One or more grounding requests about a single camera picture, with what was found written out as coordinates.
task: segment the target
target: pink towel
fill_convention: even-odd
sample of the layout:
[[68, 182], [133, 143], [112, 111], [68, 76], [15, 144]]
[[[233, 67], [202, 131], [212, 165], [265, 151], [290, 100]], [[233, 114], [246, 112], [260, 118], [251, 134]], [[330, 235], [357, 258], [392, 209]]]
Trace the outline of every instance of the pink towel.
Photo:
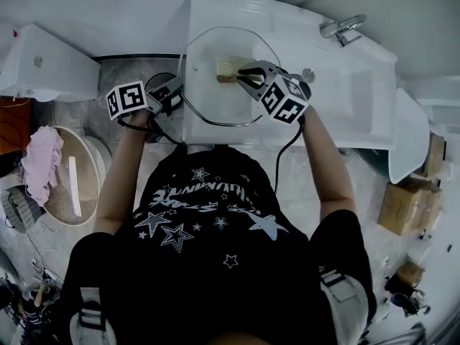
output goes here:
[[58, 184], [55, 170], [60, 164], [60, 149], [63, 145], [64, 141], [56, 129], [42, 126], [30, 137], [27, 156], [21, 160], [27, 192], [40, 207], [48, 201], [48, 183], [52, 187]]

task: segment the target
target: black t-shirt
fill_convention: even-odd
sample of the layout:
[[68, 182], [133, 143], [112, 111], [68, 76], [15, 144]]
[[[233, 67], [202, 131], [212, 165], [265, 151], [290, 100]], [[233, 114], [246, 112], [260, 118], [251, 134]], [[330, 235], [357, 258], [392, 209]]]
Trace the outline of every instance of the black t-shirt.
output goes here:
[[358, 280], [372, 314], [354, 213], [331, 214], [308, 241], [257, 162], [232, 148], [186, 155], [178, 147], [149, 178], [131, 221], [74, 247], [64, 323], [81, 307], [79, 288], [99, 287], [119, 344], [204, 344], [232, 331], [271, 344], [334, 344], [319, 267]]

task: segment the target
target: sink drain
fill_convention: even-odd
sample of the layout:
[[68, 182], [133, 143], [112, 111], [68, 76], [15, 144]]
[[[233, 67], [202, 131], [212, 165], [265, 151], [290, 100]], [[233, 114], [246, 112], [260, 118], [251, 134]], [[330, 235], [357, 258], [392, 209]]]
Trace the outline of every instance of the sink drain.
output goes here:
[[302, 78], [305, 79], [305, 82], [311, 83], [315, 80], [315, 73], [310, 68], [305, 68], [302, 71]]

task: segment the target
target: gray tile floor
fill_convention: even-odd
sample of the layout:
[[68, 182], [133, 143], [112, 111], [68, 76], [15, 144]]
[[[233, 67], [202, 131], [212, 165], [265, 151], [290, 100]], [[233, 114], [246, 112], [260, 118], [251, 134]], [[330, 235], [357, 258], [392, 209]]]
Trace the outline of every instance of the gray tile floor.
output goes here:
[[[145, 82], [152, 75], [163, 71], [176, 73], [177, 66], [178, 61], [173, 59], [107, 60], [102, 63], [100, 98], [80, 103], [54, 102], [54, 111], [50, 103], [38, 103], [35, 106], [34, 120], [41, 125], [57, 124], [80, 133], [84, 132], [100, 139], [113, 154], [121, 127], [109, 120], [105, 93], [117, 84], [137, 80]], [[170, 135], [179, 139], [181, 111], [174, 116], [175, 127]], [[146, 144], [137, 181], [136, 206], [150, 173], [160, 160], [174, 150], [174, 147], [163, 139], [159, 144]], [[258, 161], [272, 183], [274, 182], [278, 147], [235, 147]], [[377, 225], [387, 180], [377, 175], [353, 151], [349, 150], [348, 153], [344, 160], [353, 182], [364, 243], [374, 276], [374, 291], [377, 297], [381, 298], [385, 276], [392, 273], [401, 263], [412, 238], [402, 239]], [[319, 200], [305, 148], [291, 147], [283, 155], [280, 163], [278, 198], [283, 213], [292, 224], [311, 236], [319, 222]], [[30, 282], [36, 276], [30, 263], [32, 258], [37, 258], [40, 263], [32, 242], [42, 255], [44, 265], [64, 277], [73, 246], [83, 236], [90, 234], [91, 229], [91, 223], [80, 227], [59, 226], [59, 223], [49, 216], [44, 216], [30, 230], [30, 240], [27, 235], [17, 234], [4, 224], [0, 224], [0, 247], [10, 257], [25, 282]]]

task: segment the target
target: white sink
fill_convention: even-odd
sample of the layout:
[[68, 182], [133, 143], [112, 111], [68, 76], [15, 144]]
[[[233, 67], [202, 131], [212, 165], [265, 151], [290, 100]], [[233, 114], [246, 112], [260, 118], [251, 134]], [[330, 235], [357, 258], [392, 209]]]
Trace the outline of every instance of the white sink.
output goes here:
[[[338, 147], [392, 149], [396, 56], [366, 37], [340, 48], [319, 34], [323, 21], [311, 11], [272, 0], [192, 0], [189, 40], [215, 26], [256, 32], [275, 51], [282, 68], [290, 73], [313, 70], [310, 102]], [[357, 35], [346, 33], [349, 39]], [[213, 55], [234, 40], [213, 36], [205, 34], [187, 50], [185, 94], [211, 120], [246, 122], [252, 117], [254, 100], [237, 84], [222, 85], [215, 80]], [[254, 41], [252, 57], [270, 60], [262, 46]], [[252, 126], [227, 128], [206, 124], [187, 108], [184, 113], [187, 143], [281, 145], [296, 132], [296, 125], [283, 126], [264, 118]]]

